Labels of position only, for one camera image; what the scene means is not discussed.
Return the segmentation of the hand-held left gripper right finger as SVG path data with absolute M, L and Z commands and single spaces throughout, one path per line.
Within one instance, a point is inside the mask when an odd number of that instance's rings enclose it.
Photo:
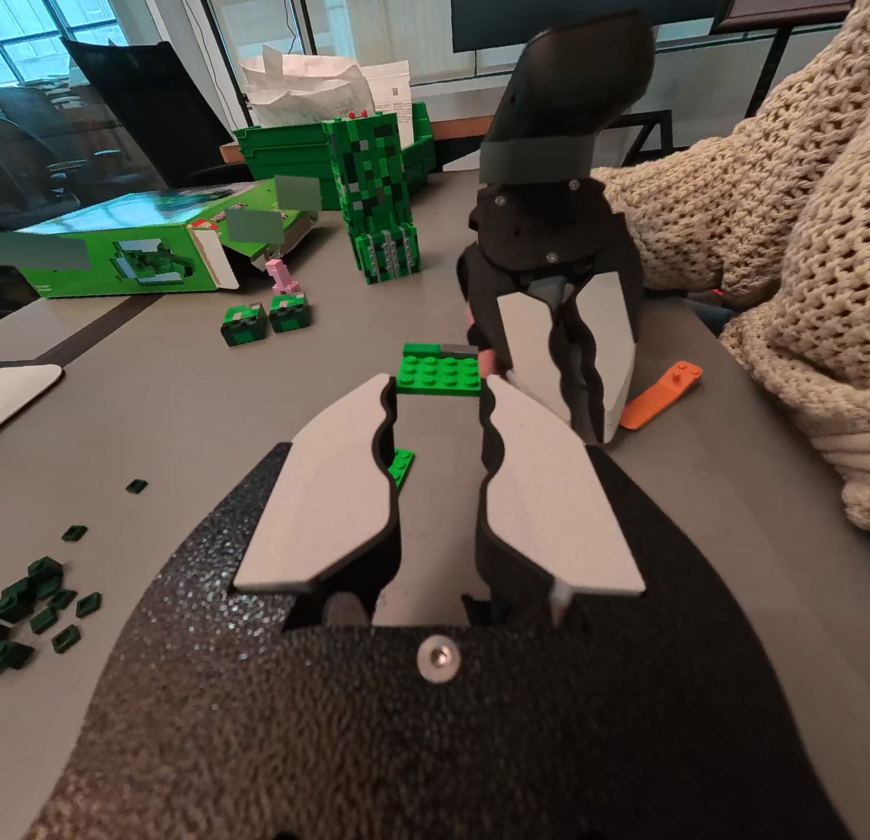
M 476 602 L 476 623 L 559 626 L 578 595 L 643 595 L 647 585 L 580 437 L 496 376 L 482 382 L 479 405 L 486 473 L 476 569 L 491 596 Z

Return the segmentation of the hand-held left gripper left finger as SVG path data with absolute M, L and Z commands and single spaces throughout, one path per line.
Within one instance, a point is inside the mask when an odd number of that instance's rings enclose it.
M 285 626 L 370 626 L 400 566 L 396 381 L 379 374 L 294 437 L 234 576 L 243 595 L 290 595 Z

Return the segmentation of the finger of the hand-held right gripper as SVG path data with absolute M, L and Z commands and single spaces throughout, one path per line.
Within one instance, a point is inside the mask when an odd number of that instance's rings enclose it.
M 636 342 L 619 274 L 595 274 L 575 296 L 585 335 L 581 353 L 596 438 L 610 443 L 619 427 L 633 377 Z
M 561 390 L 561 372 L 550 347 L 553 311 L 535 295 L 514 292 L 497 298 L 512 367 L 511 384 L 571 424 L 571 411 Z

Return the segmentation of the pile of dark green pieces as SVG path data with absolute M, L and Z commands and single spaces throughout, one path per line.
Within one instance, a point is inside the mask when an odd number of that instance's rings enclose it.
M 166 482 L 135 475 L 112 497 L 108 520 L 74 520 L 58 546 L 37 550 L 12 578 L 2 576 L 2 691 L 105 652 L 165 561 Z

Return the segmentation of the person's right forearm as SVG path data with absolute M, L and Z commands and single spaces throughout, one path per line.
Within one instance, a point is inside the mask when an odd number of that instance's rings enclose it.
M 780 278 L 788 237 L 810 193 L 868 117 L 869 0 L 730 135 L 630 168 L 599 168 L 659 292 L 720 290 L 746 308 Z

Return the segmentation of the orange lego brick separator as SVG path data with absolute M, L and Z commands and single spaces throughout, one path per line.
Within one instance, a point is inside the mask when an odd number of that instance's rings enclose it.
M 642 429 L 697 386 L 702 375 L 699 366 L 683 361 L 675 363 L 652 387 L 625 405 L 619 426 L 631 431 Z

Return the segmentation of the tall green lego creeper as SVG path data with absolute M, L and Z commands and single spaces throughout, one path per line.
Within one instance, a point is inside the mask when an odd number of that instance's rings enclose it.
M 363 113 L 322 123 L 343 222 L 368 284 L 421 269 L 397 116 Z

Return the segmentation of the green lego build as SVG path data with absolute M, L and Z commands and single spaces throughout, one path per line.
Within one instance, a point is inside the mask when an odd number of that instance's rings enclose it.
M 305 293 L 274 295 L 268 319 L 271 329 L 276 334 L 309 327 L 311 323 L 310 304 Z
M 268 319 L 260 302 L 227 309 L 221 324 L 221 335 L 229 347 L 255 343 L 266 338 Z

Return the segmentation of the green lego set box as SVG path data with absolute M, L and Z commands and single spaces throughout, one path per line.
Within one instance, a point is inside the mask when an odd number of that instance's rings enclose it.
M 2 233 L 2 265 L 45 299 L 237 290 L 312 229 L 274 179 L 128 193 Z

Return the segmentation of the brown desk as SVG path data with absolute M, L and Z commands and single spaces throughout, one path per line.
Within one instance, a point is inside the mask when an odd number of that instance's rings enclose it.
M 481 116 L 430 123 L 436 143 L 437 163 L 435 170 L 442 171 L 444 166 L 453 160 L 458 160 L 466 153 L 478 151 L 481 144 L 487 141 L 487 133 L 492 121 L 493 116 Z M 621 162 L 622 167 L 631 167 L 641 162 L 658 160 L 674 153 L 671 110 L 624 115 L 616 118 L 605 129 L 634 127 L 640 127 L 640 133 L 627 156 Z M 331 153 L 332 145 L 329 140 L 328 143 Z M 225 163 L 244 163 L 247 166 L 237 142 L 227 143 L 219 147 L 219 151 Z M 390 152 L 390 155 L 395 158 L 395 162 L 399 163 L 401 168 L 404 168 L 402 151 L 402 148 L 397 148 Z

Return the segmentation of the green plastic bin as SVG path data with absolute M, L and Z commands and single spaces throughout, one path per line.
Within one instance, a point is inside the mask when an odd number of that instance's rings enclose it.
M 414 142 L 402 151 L 408 190 L 415 193 L 436 168 L 436 143 L 423 102 L 411 106 Z M 237 130 L 235 138 L 257 181 L 277 174 L 319 178 L 324 210 L 338 211 L 340 203 L 332 173 L 331 153 L 320 123 L 293 127 L 252 126 Z

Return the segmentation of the white paper bag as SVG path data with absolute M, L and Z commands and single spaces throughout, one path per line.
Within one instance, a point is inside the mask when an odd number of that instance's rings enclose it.
M 280 53 L 264 44 L 241 68 L 245 94 L 262 127 L 395 114 L 401 147 L 415 140 L 408 61 L 361 67 L 351 58 Z

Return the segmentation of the white book stand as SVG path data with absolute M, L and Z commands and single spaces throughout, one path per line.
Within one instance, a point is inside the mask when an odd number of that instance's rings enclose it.
M 1 367 L 1 426 L 27 408 L 63 377 L 56 364 Z

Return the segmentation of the large paned window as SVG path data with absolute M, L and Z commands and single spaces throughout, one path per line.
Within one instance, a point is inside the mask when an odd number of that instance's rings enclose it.
M 145 0 L 2 0 L 2 83 L 65 76 L 62 30 L 94 44 L 150 44 L 160 37 Z M 309 38 L 319 54 L 362 66 L 407 60 L 413 83 L 473 75 L 477 52 L 456 53 L 450 0 L 210 0 L 234 64 L 262 44 L 301 53 Z

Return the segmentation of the black office chair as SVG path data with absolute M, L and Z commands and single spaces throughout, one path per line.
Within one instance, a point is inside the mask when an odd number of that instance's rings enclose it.
M 167 41 L 100 46 L 63 40 L 71 60 L 145 153 L 168 188 L 253 182 L 245 162 L 227 163 L 232 136 Z

